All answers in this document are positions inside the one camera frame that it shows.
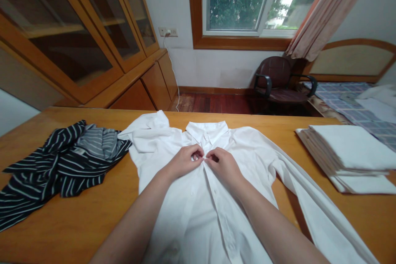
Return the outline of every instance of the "gray striped fabric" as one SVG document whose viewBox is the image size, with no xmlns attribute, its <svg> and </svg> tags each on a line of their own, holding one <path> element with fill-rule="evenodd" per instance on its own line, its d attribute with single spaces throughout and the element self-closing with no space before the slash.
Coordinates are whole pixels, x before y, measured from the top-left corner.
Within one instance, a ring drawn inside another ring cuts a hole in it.
<svg viewBox="0 0 396 264">
<path fill-rule="evenodd" d="M 27 218 L 57 193 L 78 196 L 101 184 L 132 144 L 118 140 L 118 133 L 86 126 L 81 120 L 56 129 L 43 147 L 4 169 L 13 175 L 0 191 L 0 232 Z"/>
</svg>

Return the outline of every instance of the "wooden floor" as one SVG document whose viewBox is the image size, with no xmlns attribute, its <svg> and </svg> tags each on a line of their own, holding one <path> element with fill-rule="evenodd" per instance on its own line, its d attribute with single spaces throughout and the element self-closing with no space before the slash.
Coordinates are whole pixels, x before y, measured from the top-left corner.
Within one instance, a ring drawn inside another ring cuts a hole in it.
<svg viewBox="0 0 396 264">
<path fill-rule="evenodd" d="M 177 95 L 170 110 L 176 111 L 176 105 Z M 283 107 L 279 104 L 272 104 L 271 110 L 269 110 L 266 100 L 254 95 L 180 93 L 178 109 L 183 112 L 311 116 L 301 105 L 290 108 Z"/>
</svg>

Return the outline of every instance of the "hand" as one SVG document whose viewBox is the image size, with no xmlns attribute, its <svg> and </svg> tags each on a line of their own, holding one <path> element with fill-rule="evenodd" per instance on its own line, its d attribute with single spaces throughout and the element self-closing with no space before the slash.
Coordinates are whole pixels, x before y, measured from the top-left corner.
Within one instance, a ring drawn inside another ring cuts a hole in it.
<svg viewBox="0 0 396 264">
<path fill-rule="evenodd" d="M 186 175 L 203 161 L 203 149 L 198 145 L 183 146 L 173 159 L 164 167 L 171 181 Z"/>
<path fill-rule="evenodd" d="M 226 150 L 217 147 L 206 158 L 205 162 L 230 189 L 244 179 L 234 157 Z"/>
</svg>

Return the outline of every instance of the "power cord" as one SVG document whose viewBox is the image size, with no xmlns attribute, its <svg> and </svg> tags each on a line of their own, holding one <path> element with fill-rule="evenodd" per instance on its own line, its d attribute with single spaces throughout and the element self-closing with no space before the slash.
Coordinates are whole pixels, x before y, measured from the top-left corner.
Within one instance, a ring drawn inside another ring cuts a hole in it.
<svg viewBox="0 0 396 264">
<path fill-rule="evenodd" d="M 166 48 L 166 50 L 168 51 L 168 56 L 169 56 L 170 64 L 171 64 L 171 66 L 172 66 L 172 71 L 173 71 L 173 74 L 174 74 L 174 79 L 176 80 L 176 86 L 177 86 L 177 105 L 176 105 L 176 109 L 177 109 L 177 112 L 179 112 L 179 109 L 178 109 L 177 107 L 179 106 L 179 103 L 180 103 L 180 90 L 179 90 L 179 84 L 177 83 L 176 73 L 174 72 L 174 69 L 173 69 L 172 59 L 170 58 L 170 52 L 169 52 L 168 48 L 166 47 L 166 43 L 165 43 L 165 38 L 166 38 L 168 35 L 170 35 L 170 32 L 166 32 L 166 33 L 164 34 L 164 48 Z"/>
</svg>

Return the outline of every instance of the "bed headboard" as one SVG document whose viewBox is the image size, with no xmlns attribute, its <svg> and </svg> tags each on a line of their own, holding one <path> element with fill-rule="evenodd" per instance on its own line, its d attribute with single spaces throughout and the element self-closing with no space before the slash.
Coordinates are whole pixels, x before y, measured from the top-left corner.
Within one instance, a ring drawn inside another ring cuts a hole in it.
<svg viewBox="0 0 396 264">
<path fill-rule="evenodd" d="M 376 83 L 396 61 L 396 45 L 375 39 L 347 39 L 326 44 L 303 74 L 318 81 Z"/>
</svg>

